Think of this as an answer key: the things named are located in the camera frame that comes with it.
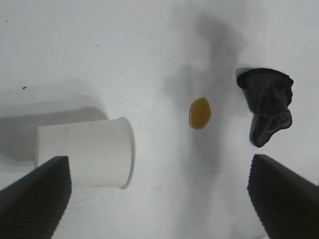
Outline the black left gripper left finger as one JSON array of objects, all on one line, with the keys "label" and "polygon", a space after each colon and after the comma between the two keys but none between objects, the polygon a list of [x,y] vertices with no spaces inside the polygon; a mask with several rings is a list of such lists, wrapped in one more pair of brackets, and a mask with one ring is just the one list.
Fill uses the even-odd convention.
[{"label": "black left gripper left finger", "polygon": [[67,156],[57,156],[0,191],[2,239],[50,239],[72,193]]}]

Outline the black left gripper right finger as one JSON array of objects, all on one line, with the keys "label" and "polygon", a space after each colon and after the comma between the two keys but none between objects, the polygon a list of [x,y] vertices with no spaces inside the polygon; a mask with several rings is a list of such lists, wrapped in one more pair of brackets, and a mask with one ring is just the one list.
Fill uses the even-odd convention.
[{"label": "black left gripper right finger", "polygon": [[319,237],[319,187],[267,155],[253,157],[248,194],[268,238]]}]

